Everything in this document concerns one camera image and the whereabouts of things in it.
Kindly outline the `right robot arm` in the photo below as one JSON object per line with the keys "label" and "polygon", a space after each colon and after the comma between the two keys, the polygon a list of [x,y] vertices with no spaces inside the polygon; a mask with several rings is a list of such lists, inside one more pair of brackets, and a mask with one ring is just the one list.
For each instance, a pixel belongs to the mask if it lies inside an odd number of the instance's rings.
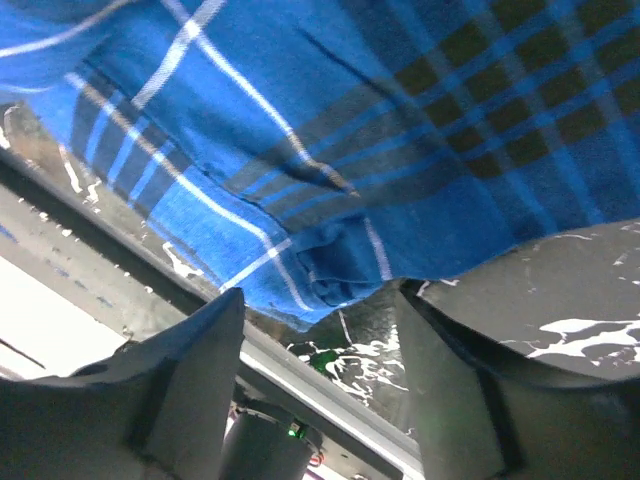
{"label": "right robot arm", "polygon": [[[639,381],[529,360],[397,295],[428,479],[635,479]],[[69,377],[1,383],[5,479],[300,479],[326,429],[239,391],[243,296]]]}

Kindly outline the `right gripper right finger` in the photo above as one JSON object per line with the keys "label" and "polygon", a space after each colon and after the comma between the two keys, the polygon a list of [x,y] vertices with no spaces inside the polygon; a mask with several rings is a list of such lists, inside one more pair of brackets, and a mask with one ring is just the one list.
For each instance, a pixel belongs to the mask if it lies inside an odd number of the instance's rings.
{"label": "right gripper right finger", "polygon": [[395,297],[427,479],[636,479],[639,380],[551,366],[456,322],[404,281]]}

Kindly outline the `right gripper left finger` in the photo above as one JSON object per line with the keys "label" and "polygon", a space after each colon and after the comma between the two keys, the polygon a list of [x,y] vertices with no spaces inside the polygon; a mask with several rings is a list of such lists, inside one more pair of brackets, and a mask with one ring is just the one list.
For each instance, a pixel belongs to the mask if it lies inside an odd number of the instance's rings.
{"label": "right gripper left finger", "polygon": [[69,377],[2,381],[2,478],[217,478],[244,315],[233,288]]}

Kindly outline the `blue plaid shirt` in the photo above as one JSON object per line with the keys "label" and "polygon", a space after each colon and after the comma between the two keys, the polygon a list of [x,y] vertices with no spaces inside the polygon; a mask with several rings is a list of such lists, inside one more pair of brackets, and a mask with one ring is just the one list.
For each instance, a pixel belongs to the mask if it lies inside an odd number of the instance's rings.
{"label": "blue plaid shirt", "polygon": [[1,97],[303,331],[639,214],[635,1],[5,1]]}

